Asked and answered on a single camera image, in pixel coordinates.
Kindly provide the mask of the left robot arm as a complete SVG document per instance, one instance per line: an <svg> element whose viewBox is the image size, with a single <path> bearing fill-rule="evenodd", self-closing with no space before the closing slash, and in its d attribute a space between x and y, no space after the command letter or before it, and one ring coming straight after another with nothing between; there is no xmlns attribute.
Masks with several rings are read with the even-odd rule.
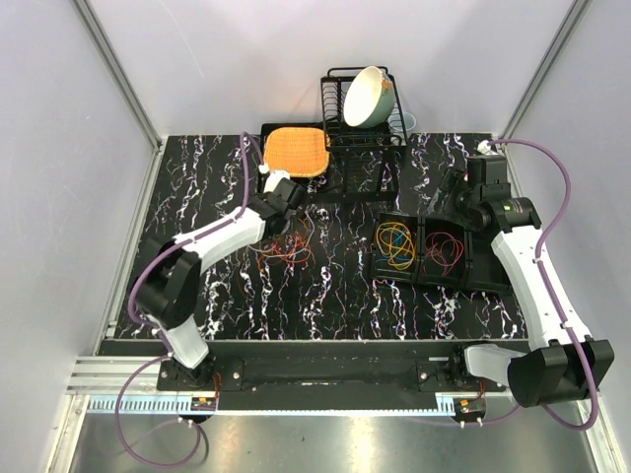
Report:
<svg viewBox="0 0 631 473"><path fill-rule="evenodd" d="M213 376L205 361L209 348L193 316L203 274L249 245L282 235L307 200L304 186L275 171L262 193L247 196L218 221L164 242L147 241L127 312L135 323L157 332L180 364L178 378L190 389L205 388Z"/></svg>

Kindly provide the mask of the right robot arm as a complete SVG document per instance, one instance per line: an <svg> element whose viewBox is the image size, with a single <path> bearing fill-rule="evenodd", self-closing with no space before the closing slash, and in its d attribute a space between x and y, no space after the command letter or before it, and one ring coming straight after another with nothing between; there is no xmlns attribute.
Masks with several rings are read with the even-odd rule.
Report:
<svg viewBox="0 0 631 473"><path fill-rule="evenodd" d="M596 401L613 348L593 337L570 303L541 242L533 203L512 194L506 158L476 156L465 169L447 169L428 209L481 237L526 322L528 352L490 342L466 345L448 365L451 385L466 391L482 378L492 380L508 387L522 407Z"/></svg>

